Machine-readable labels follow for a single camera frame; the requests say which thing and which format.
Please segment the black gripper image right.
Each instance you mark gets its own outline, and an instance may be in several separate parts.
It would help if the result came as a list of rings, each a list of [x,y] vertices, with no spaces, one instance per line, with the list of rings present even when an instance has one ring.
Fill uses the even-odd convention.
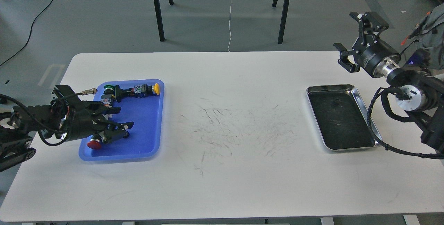
[[[379,34],[390,25],[376,12],[350,12],[349,16],[358,22],[358,37],[350,51],[339,42],[333,44],[339,51],[338,64],[349,73],[357,73],[362,67],[372,78],[387,78],[401,59],[387,42],[378,41]]]

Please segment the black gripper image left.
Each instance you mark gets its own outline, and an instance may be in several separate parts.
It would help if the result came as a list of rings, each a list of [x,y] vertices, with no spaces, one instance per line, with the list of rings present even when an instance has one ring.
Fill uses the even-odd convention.
[[[103,102],[87,102],[85,107],[79,109],[68,106],[63,108],[63,111],[63,114],[68,117],[62,125],[67,131],[61,136],[62,141],[73,141],[99,134],[102,137],[102,143],[109,144],[123,139],[125,131],[129,131],[134,126],[133,121],[124,123],[98,122],[100,115],[110,118],[113,114],[118,114],[121,111],[120,106],[112,107],[103,104]]]

